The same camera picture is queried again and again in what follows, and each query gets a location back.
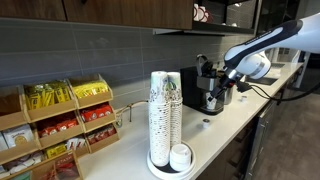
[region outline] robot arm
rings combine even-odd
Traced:
[[[288,21],[230,48],[224,57],[225,75],[211,92],[212,97],[218,97],[244,75],[253,79],[263,77],[271,66],[264,50],[276,47],[320,53],[320,13],[297,21]]]

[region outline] gray tile backsplash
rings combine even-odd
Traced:
[[[150,73],[215,62],[250,36],[152,35],[152,29],[0,18],[0,87],[100,73],[112,105],[147,99]]]

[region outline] kitchen counter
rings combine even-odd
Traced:
[[[302,63],[284,63],[281,76],[272,85],[259,85],[273,96],[299,69]],[[232,102],[216,116],[208,116],[183,106],[182,140],[195,151],[196,164],[187,179],[196,179],[219,155],[229,142],[264,107],[268,100],[253,90],[238,93],[234,88]],[[241,102],[241,96],[247,100]],[[210,126],[202,128],[202,120],[210,119]],[[147,105],[137,105],[132,110],[132,122],[128,112],[123,115],[123,127],[119,129],[120,140],[94,154],[79,159],[83,177],[97,179],[158,179],[147,166],[149,150],[149,127]]]

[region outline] coffee machine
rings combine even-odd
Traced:
[[[230,103],[232,94],[225,92],[227,94],[217,99],[214,108],[209,108],[208,95],[217,86],[223,72],[213,69],[213,63],[204,55],[198,55],[196,62],[194,67],[180,69],[183,104],[207,115],[217,115],[225,104]]]

